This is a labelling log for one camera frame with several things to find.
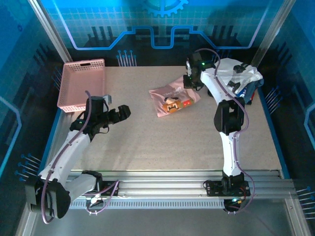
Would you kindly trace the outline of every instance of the crumpled bag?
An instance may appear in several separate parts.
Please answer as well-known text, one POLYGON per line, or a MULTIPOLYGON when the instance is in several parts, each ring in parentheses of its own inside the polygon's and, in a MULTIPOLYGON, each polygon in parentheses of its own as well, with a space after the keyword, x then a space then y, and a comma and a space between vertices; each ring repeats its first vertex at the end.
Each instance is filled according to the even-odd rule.
POLYGON ((177 112, 200 100, 200 96, 195 90, 184 88, 183 77, 164 87, 152 89, 149 93, 158 117, 177 112))
POLYGON ((234 84, 240 83, 239 87, 233 91, 235 94, 239 94, 247 84, 263 78, 257 68, 251 65, 247 66, 242 73, 236 73, 233 70, 234 66, 241 64, 242 62, 238 60, 224 58, 221 59, 220 66, 218 68, 218 75, 231 91, 233 90, 233 87, 229 86, 230 82, 233 82, 234 84))

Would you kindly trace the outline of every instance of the gear logo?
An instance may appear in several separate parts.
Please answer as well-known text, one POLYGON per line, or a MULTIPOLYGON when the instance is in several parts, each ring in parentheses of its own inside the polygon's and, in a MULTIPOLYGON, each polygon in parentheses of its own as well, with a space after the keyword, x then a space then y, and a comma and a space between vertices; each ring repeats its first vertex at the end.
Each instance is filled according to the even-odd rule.
POLYGON ((183 5, 187 4, 187 0, 144 0, 142 7, 148 11, 148 14, 153 13, 156 17, 160 15, 171 16, 171 13, 177 14, 178 9, 183 9, 183 5))

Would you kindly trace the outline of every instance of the grid pattern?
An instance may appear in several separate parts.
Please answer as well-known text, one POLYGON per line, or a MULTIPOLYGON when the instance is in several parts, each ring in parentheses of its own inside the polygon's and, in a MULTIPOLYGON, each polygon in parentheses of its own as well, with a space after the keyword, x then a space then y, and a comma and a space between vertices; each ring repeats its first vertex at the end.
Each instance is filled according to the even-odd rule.
MULTIPOLYGON (((262 41, 278 8, 271 8, 259 31, 255 44, 262 41)), ((59 19, 56 9, 47 9, 58 32, 67 47, 71 48, 71 42, 59 19)), ((265 7, 228 7, 221 9, 217 6, 189 6, 172 13, 170 17, 154 17, 146 10, 139 7, 100 7, 100 8, 67 8, 60 12, 71 32, 78 47, 83 47, 92 35, 92 27, 98 28, 110 26, 114 37, 127 31, 130 26, 158 26, 156 37, 167 37, 167 26, 193 25, 198 30, 204 31, 208 36, 212 34, 214 26, 234 26, 232 35, 238 33, 237 40, 242 46, 249 45, 257 25, 265 11, 265 7)))

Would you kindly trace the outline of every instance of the cable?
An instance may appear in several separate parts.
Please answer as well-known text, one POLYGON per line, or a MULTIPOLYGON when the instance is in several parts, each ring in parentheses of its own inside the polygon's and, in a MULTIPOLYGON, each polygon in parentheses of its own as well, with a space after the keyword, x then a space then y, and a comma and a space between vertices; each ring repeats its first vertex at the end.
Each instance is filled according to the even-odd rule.
MULTIPOLYGON (((239 209, 237 206, 230 206, 231 208, 235 208, 235 209, 239 209)), ((246 212, 247 214, 255 217, 261 224, 263 224, 266 229, 274 236, 279 236, 277 233, 275 233, 272 229, 269 228, 269 226, 262 220, 260 219, 256 214, 252 213, 251 211, 249 210, 244 210, 244 212, 246 212)))
POLYGON ((40 207, 41 207, 41 215, 43 218, 43 221, 46 225, 48 225, 50 222, 52 222, 52 220, 54 219, 53 217, 51 217, 49 220, 47 220, 46 214, 45 214, 45 196, 46 196, 46 190, 47 190, 47 185, 48 185, 48 181, 50 176, 52 175, 52 173, 54 172, 55 166, 58 162, 58 160, 60 159, 61 155, 64 153, 64 151, 68 148, 68 146, 70 146, 73 141, 83 132, 83 130, 85 129, 85 127, 87 126, 90 116, 91 116, 91 112, 92 112, 92 99, 91 99, 91 95, 89 93, 89 91, 85 91, 85 93, 88 95, 89 97, 89 113, 88 113, 88 117, 84 122, 84 125, 82 126, 82 128, 79 130, 79 132, 69 141, 69 143, 67 143, 62 150, 59 152, 59 154, 57 155, 56 159, 54 160, 51 169, 48 172, 48 175, 45 179, 45 183, 43 186, 43 191, 41 193, 41 202, 40 202, 40 207))
POLYGON ((255 182, 254 182, 253 178, 249 174, 247 174, 238 164, 237 151, 236 151, 236 136, 241 134, 242 132, 245 132, 248 129, 248 126, 250 124, 250 119, 248 117, 248 114, 247 114, 245 108, 242 106, 242 104, 225 89, 225 87, 223 86, 223 84, 220 82, 220 80, 217 77, 218 68, 219 68, 220 62, 221 62, 220 56, 217 54, 216 51, 209 49, 209 48, 200 48, 200 49, 196 50, 195 53, 200 52, 200 51, 210 51, 218 57, 218 64, 217 64, 217 66, 215 68, 215 72, 214 72, 215 79, 216 79, 218 85, 220 86, 220 88, 224 91, 225 95, 227 95, 229 98, 231 98, 242 109, 242 111, 245 115, 245 118, 246 118, 245 128, 241 129, 240 131, 235 132, 233 135, 233 151, 234 151, 234 156, 235 156, 235 164, 240 169, 240 171, 243 172, 252 182, 252 197, 250 198, 248 204, 246 204, 246 206, 244 208, 240 209, 237 212, 237 213, 240 213, 240 212, 244 211, 244 209, 250 205, 250 203, 252 202, 252 200, 254 199, 254 196, 255 196, 255 182))
POLYGON ((116 189, 117 189, 117 186, 118 186, 118 184, 119 184, 119 181, 117 180, 117 181, 116 181, 115 183, 113 183, 113 184, 115 184, 115 187, 114 187, 114 189, 113 189, 113 191, 112 191, 112 193, 111 193, 111 195, 110 195, 110 197, 109 197, 107 203, 105 204, 105 206, 103 206, 101 210, 92 212, 92 211, 90 211, 90 209, 89 209, 89 207, 90 207, 91 204, 89 204, 89 205, 87 206, 87 208, 85 209, 89 214, 95 214, 95 215, 97 215, 98 213, 101 213, 102 211, 104 211, 104 210, 108 207, 108 205, 109 205, 110 201, 112 200, 112 197, 113 197, 113 195, 114 195, 114 193, 115 193, 115 191, 116 191, 116 189))
POLYGON ((117 181, 115 181, 115 182, 112 183, 110 186, 108 186, 107 188, 104 188, 103 190, 101 190, 101 191, 99 191, 99 192, 97 192, 97 193, 85 193, 85 194, 83 194, 83 196, 94 196, 94 195, 96 195, 96 194, 105 193, 105 192, 107 192, 109 189, 111 189, 111 188, 116 184, 117 181))

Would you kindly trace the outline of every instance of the blue item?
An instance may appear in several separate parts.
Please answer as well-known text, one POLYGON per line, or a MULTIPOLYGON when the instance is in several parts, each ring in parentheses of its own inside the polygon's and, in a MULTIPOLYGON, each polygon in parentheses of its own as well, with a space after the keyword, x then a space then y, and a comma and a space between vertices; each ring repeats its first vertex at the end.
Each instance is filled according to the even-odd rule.
POLYGON ((250 82, 236 96, 243 97, 245 100, 245 104, 247 104, 251 100, 252 94, 255 92, 256 88, 262 86, 263 84, 264 79, 250 82))

